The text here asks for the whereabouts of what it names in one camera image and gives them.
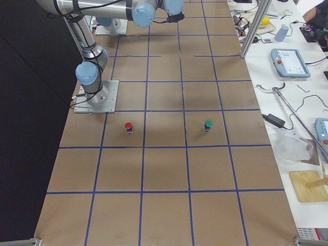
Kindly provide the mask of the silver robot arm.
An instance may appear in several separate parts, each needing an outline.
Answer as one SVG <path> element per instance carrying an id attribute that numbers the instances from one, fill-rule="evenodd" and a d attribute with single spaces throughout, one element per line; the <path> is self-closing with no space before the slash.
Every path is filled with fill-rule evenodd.
<path id="1" fill-rule="evenodd" d="M 117 29 L 121 26 L 121 21 L 114 18 L 106 17 L 96 17 L 96 21 L 99 25 L 103 26 L 105 29 Z"/>
<path id="2" fill-rule="evenodd" d="M 78 46 L 83 62 L 75 69 L 75 75 L 83 95 L 72 105 L 76 113 L 113 113 L 119 82 L 105 81 L 102 73 L 108 62 L 108 54 L 95 41 L 86 16 L 103 17 L 114 21 L 125 19 L 139 27 L 154 23 L 156 10 L 165 10 L 167 23 L 184 18 L 183 1 L 38 1 L 44 10 L 61 16 L 67 23 Z"/>

